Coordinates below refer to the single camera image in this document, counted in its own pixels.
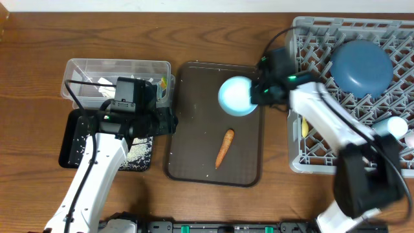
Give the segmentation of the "light blue bowl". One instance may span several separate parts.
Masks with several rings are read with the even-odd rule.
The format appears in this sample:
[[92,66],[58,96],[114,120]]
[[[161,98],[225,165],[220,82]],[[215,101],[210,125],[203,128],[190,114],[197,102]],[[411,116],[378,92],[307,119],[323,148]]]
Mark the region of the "light blue bowl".
[[251,79],[245,76],[234,76],[226,80],[219,89],[220,107],[229,115],[243,117],[256,109],[250,96]]

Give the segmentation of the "yellow snack wrapper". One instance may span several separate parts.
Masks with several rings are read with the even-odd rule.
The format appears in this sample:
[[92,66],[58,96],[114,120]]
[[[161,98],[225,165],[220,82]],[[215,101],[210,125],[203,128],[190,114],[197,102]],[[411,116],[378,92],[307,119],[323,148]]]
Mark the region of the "yellow snack wrapper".
[[165,76],[161,78],[159,83],[157,84],[157,94],[158,98],[163,98],[166,94],[166,89],[168,87],[168,82]]

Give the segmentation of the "cream plastic spoon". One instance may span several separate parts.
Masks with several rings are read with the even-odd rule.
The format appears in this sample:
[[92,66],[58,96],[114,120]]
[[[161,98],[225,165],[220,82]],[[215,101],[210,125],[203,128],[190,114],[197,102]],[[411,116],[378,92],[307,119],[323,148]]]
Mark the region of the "cream plastic spoon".
[[301,135],[303,138],[306,138],[309,134],[309,125],[306,118],[303,116],[301,121]]

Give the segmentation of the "dark blue plate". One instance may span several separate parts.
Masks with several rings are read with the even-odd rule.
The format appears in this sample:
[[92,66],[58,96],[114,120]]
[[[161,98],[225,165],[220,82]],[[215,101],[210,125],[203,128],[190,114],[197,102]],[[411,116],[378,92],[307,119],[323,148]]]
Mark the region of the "dark blue plate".
[[393,79],[388,54],[370,41],[354,40],[340,45],[331,56],[330,73],[337,86],[356,98],[378,98]]

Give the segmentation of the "light blue cup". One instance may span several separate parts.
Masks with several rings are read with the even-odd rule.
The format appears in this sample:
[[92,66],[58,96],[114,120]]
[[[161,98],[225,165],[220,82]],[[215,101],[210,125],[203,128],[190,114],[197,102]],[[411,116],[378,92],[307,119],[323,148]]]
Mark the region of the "light blue cup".
[[372,129],[381,136],[393,135],[397,140],[408,132],[408,124],[399,116],[392,116],[372,125]]

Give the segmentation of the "pink white cup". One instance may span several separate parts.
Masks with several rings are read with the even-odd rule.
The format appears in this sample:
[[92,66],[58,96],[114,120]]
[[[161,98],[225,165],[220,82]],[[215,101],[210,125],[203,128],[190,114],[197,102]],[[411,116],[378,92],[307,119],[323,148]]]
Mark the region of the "pink white cup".
[[407,133],[404,137],[404,142],[407,147],[414,148],[414,133]]

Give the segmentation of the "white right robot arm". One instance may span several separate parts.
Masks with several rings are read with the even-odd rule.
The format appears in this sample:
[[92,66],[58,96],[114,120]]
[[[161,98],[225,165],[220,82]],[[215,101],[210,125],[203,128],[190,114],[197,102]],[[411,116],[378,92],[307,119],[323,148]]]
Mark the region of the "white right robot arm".
[[402,225],[413,215],[413,200],[402,176],[398,141],[380,136],[352,117],[311,72],[295,72],[284,48],[266,46],[252,83],[253,104],[285,105],[305,117],[337,156],[334,201],[316,218],[320,232],[348,232],[381,210],[408,200]]

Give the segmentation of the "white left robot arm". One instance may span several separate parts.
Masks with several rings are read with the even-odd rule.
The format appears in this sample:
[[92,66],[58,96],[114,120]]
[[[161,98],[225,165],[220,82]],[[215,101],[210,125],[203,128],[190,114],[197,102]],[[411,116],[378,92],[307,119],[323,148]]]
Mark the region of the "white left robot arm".
[[93,116],[78,106],[89,136],[69,190],[45,232],[97,232],[114,177],[133,141],[175,133],[178,119],[172,109],[156,106],[161,86],[119,77],[113,88],[114,98]]

